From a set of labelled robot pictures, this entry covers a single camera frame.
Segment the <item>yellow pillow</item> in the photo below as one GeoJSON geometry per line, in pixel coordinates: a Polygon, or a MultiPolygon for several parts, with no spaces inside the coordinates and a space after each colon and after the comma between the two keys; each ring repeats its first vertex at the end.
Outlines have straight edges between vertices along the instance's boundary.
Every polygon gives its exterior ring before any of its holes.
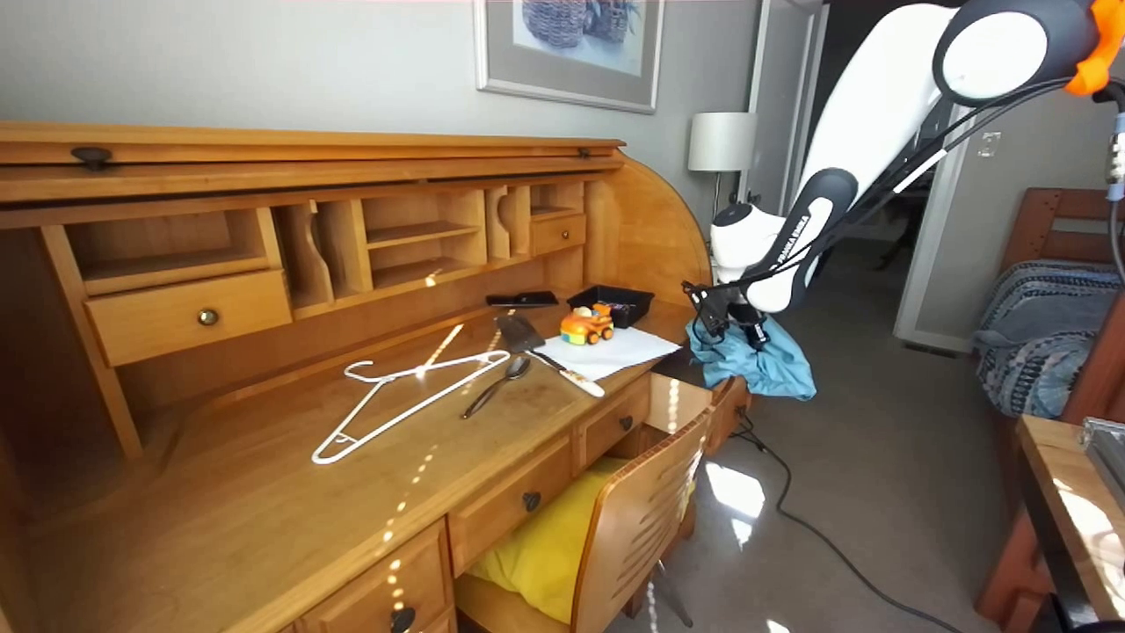
{"type": "Polygon", "coordinates": [[[472,577],[520,594],[531,607],[570,623],[576,567],[595,516],[595,498],[618,461],[596,461],[560,498],[491,546],[472,577]]]}

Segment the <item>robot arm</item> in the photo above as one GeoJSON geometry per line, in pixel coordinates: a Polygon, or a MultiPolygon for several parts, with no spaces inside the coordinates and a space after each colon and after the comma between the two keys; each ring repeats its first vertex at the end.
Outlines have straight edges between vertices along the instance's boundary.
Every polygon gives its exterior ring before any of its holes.
{"type": "Polygon", "coordinates": [[[908,5],[884,13],[816,123],[787,213],[734,205],[713,217],[718,286],[685,287],[707,335],[734,320],[764,345],[764,315],[801,301],[841,226],[908,189],[1023,100],[1060,83],[1073,96],[1099,92],[1122,34],[1122,0],[908,5]],[[952,106],[971,115],[929,134],[930,115],[952,106]]]}

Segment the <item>framed picture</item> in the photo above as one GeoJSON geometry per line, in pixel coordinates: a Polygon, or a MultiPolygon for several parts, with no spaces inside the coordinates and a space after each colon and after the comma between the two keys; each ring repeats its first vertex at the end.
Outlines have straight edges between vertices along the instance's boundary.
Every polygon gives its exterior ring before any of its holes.
{"type": "Polygon", "coordinates": [[[479,87],[657,110],[665,0],[474,0],[479,87]]]}

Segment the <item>cable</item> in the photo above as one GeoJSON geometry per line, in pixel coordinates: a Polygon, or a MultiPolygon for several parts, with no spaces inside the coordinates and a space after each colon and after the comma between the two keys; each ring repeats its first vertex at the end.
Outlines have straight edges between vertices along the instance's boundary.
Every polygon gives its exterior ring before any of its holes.
{"type": "Polygon", "coordinates": [[[964,145],[965,136],[973,136],[981,127],[995,123],[998,115],[1013,111],[1015,106],[1040,100],[1056,87],[1060,87],[1065,82],[1036,82],[1018,87],[1015,96],[1009,96],[1004,101],[991,106],[991,110],[973,110],[964,111],[958,120],[952,120],[945,131],[938,131],[934,136],[924,142],[924,149],[913,149],[909,154],[896,157],[896,167],[889,167],[861,202],[852,205],[846,213],[841,213],[833,226],[825,226],[816,239],[807,239],[805,246],[785,253],[780,262],[774,262],[771,276],[785,276],[794,263],[801,263],[807,253],[825,250],[841,239],[843,226],[852,226],[854,217],[866,217],[868,212],[882,206],[896,185],[896,178],[909,176],[916,167],[924,167],[929,157],[934,157],[938,152],[950,152],[955,145],[964,145]]]}
{"type": "Polygon", "coordinates": [[[801,525],[807,533],[816,533],[816,538],[852,569],[852,577],[857,577],[857,580],[861,580],[875,598],[882,598],[884,604],[891,604],[891,607],[901,607],[901,612],[908,612],[908,614],[913,614],[913,618],[924,618],[924,623],[930,623],[930,625],[938,625],[938,630],[955,633],[955,625],[950,625],[945,618],[929,614],[929,612],[920,612],[920,607],[909,607],[909,604],[896,603],[896,598],[889,598],[884,591],[879,591],[879,587],[843,555],[843,548],[841,548],[833,538],[825,538],[825,533],[822,533],[816,525],[807,525],[805,516],[785,509],[787,484],[794,481],[794,478],[790,478],[790,467],[787,467],[787,461],[785,461],[780,455],[774,455],[774,451],[748,429],[748,417],[746,417],[746,426],[743,426],[734,435],[746,440],[746,442],[751,442],[751,446],[759,446],[764,455],[771,455],[771,457],[780,465],[785,484],[780,484],[780,497],[774,498],[774,509],[775,509],[780,516],[787,516],[790,525],[801,525]]]}

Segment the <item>paper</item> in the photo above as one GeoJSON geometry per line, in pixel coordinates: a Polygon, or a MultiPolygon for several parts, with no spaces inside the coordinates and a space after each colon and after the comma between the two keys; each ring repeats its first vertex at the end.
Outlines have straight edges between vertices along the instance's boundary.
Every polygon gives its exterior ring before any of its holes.
{"type": "Polygon", "coordinates": [[[562,337],[548,337],[540,345],[545,355],[552,355],[560,367],[586,376],[586,381],[603,381],[627,367],[640,367],[661,355],[677,351],[675,340],[665,340],[657,335],[648,335],[640,327],[614,329],[607,340],[596,345],[570,345],[562,337]]]}

